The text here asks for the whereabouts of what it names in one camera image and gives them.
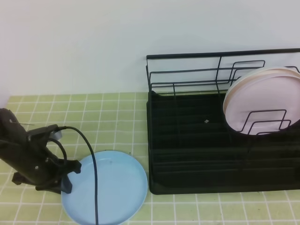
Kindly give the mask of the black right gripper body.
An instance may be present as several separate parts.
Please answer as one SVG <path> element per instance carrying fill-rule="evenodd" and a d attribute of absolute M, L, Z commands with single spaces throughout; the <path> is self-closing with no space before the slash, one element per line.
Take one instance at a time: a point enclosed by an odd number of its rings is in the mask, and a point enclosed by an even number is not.
<path fill-rule="evenodd" d="M 66 191 L 66 159 L 47 147 L 49 141 L 57 142 L 53 137 L 57 131 L 57 125 L 26 131 L 11 110 L 0 110 L 0 158 L 15 169 L 16 185 L 30 184 L 58 194 Z"/>

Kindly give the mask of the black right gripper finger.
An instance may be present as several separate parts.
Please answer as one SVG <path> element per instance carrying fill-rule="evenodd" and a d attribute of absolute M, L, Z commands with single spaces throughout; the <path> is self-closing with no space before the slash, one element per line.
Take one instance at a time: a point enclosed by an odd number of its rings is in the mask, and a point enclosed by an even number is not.
<path fill-rule="evenodd" d="M 82 164 L 78 160 L 61 160 L 61 174 L 66 175 L 72 172 L 79 174 Z"/>
<path fill-rule="evenodd" d="M 72 183 L 69 180 L 67 174 L 63 175 L 61 178 L 60 189 L 61 189 L 61 192 L 64 192 L 66 194 L 70 194 L 72 192 Z"/>

